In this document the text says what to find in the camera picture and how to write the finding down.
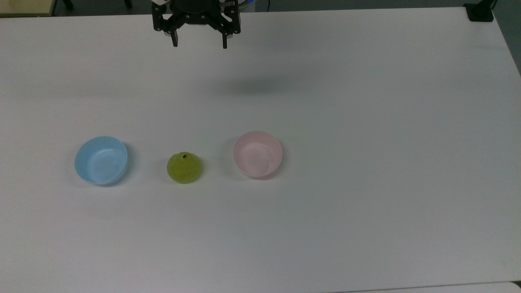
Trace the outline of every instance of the pear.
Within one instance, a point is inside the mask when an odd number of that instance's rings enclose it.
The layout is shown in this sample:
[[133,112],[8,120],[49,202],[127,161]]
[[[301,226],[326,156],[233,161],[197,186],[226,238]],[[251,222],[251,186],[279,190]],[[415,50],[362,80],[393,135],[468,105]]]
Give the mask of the pear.
[[190,183],[195,181],[201,171],[203,163],[196,155],[188,152],[181,152],[173,155],[166,166],[166,171],[170,178],[179,183]]

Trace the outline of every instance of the bowl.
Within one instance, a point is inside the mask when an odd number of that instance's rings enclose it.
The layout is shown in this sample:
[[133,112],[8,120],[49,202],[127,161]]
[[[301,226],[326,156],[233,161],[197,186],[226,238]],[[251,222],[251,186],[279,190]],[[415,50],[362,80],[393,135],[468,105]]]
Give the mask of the bowl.
[[246,175],[262,178],[279,167],[282,161],[282,147],[269,133],[252,131],[237,140],[233,147],[233,159]]
[[101,136],[81,146],[74,166],[83,180],[109,185],[123,177],[127,171],[127,160],[127,148],[121,141],[110,136]]

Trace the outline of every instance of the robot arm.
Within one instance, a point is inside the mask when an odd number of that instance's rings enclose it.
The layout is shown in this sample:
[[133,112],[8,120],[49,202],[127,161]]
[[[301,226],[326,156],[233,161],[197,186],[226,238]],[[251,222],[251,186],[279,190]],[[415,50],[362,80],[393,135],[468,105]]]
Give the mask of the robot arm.
[[[168,8],[172,15],[164,19]],[[156,31],[171,36],[177,47],[177,29],[183,24],[209,25],[222,34],[222,47],[227,48],[227,39],[241,32],[239,0],[152,0],[152,19]]]

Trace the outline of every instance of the black device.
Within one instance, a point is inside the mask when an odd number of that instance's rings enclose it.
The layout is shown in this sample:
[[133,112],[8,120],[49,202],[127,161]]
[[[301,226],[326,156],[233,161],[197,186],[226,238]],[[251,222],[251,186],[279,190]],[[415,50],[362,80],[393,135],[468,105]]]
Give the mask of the black device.
[[467,16],[470,21],[492,22],[494,20],[492,9],[496,2],[497,0],[482,0],[478,4],[467,3],[463,6],[467,9]]
[[[178,45],[177,30],[185,23],[189,25],[209,25],[222,34],[222,47],[227,48],[227,39],[241,32],[239,0],[152,0],[154,29],[164,31],[172,38],[174,47]],[[163,15],[170,9],[172,15]]]

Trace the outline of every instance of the gray floor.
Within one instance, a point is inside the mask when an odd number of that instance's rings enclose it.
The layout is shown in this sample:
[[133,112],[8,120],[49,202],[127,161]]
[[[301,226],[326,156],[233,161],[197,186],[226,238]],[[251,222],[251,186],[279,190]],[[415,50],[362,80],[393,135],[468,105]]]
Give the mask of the gray floor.
[[[123,0],[72,0],[74,10],[67,11],[63,1],[57,0],[58,16],[150,14],[150,0],[132,0],[127,8]],[[269,11],[461,7],[478,0],[271,0]],[[257,0],[256,11],[266,11],[268,0]],[[498,0],[494,9],[501,31],[512,57],[521,72],[521,0]]]

